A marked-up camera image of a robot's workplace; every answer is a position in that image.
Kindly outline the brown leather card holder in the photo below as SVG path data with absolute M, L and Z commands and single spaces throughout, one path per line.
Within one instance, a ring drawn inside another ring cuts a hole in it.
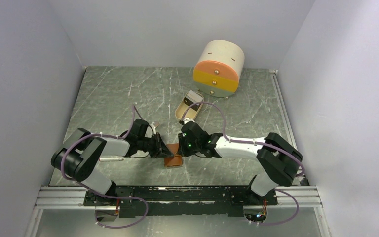
M 173 154 L 171 157 L 164 158 L 164 167 L 166 168 L 173 168 L 173 167 L 179 167 L 182 166 L 183 160 L 181 155 L 177 154 L 177 151 L 179 149 L 179 144 L 167 144 L 166 145 L 169 151 Z

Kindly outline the beige oval card tray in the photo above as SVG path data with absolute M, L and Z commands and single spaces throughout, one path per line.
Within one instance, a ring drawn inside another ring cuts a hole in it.
M 196 105 L 193 105 L 192 107 L 190 107 L 184 103 L 184 98 L 183 98 L 175 110 L 175 117 L 177 120 L 180 120 L 182 118 L 184 112 L 186 112 L 186 114 L 184 116 L 185 119 L 190 118 L 192 120 L 195 120 L 195 118 L 197 117 L 197 115 L 201 111 L 202 106 L 203 106 L 203 104 L 196 104 Z

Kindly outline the stack of credit cards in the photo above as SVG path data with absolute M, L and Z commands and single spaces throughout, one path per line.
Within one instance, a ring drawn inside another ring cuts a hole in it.
M 195 91 L 190 90 L 185 96 L 184 96 L 184 103 L 188 106 L 196 103 L 201 102 L 204 100 L 204 97 L 200 94 L 198 94 Z

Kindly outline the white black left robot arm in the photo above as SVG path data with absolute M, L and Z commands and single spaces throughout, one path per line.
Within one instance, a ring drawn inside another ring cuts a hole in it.
M 116 184 L 95 166 L 100 156 L 130 158 L 138 151 L 147 153 L 151 158 L 173 156 L 160 134 L 154 132 L 147 121 L 136 119 L 120 137 L 77 129 L 54 153 L 51 165 L 68 178 L 96 191 L 102 204 L 111 205 L 117 198 Z

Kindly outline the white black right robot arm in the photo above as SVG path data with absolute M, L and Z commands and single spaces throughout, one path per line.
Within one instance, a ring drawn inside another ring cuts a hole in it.
M 180 123 L 179 155 L 245 158 L 261 165 L 264 172 L 252 178 L 246 192 L 251 204 L 259 204 L 269 191 L 278 186 L 291 186 L 302 164 L 302 155 L 277 133 L 271 132 L 265 138 L 238 138 L 223 133 L 208 134 L 191 119 Z

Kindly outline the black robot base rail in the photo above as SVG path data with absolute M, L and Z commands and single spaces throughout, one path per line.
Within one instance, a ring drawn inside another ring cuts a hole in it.
M 248 185 L 219 186 L 117 186 L 118 196 L 138 197 L 139 200 L 114 200 L 87 191 L 83 205 L 98 209 L 119 209 L 120 218 L 174 215 L 244 216 L 247 206 L 277 205 L 275 191 L 259 196 Z

